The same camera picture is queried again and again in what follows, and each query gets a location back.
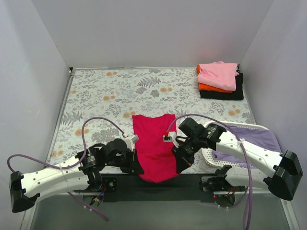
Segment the red t-shirt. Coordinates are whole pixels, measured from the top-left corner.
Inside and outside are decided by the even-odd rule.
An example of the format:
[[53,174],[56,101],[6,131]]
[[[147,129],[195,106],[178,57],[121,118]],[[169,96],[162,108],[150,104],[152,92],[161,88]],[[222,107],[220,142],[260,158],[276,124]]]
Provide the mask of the red t-shirt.
[[135,147],[144,171],[140,177],[147,182],[160,183],[178,176],[172,142],[164,142],[163,135],[175,120],[174,114],[160,117],[134,115],[133,131],[139,137]]

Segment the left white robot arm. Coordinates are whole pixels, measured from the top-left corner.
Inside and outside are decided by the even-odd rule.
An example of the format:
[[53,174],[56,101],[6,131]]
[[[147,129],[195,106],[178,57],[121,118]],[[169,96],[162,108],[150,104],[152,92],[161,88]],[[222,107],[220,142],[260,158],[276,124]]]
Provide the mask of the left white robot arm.
[[117,138],[107,144],[95,144],[54,168],[25,174],[13,172],[10,175],[12,211],[26,211],[45,198],[70,191],[114,192],[117,179],[108,179],[101,171],[110,166],[127,174],[143,174],[135,147],[138,140],[137,135]]

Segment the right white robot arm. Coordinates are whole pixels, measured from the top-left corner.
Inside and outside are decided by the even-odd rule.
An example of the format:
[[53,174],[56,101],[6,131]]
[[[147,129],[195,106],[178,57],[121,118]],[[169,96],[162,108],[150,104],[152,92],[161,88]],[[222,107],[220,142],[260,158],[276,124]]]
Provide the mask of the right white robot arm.
[[232,162],[216,165],[216,171],[201,182],[206,191],[221,192],[238,186],[267,189],[283,200],[294,198],[303,177],[298,156],[292,152],[279,153],[259,147],[243,138],[227,124],[212,121],[205,125],[191,117],[186,118],[179,130],[184,137],[168,129],[164,141],[171,141],[176,158],[177,173],[181,173],[194,163],[194,155],[199,150],[204,155],[215,150],[241,159],[246,166],[235,166]]

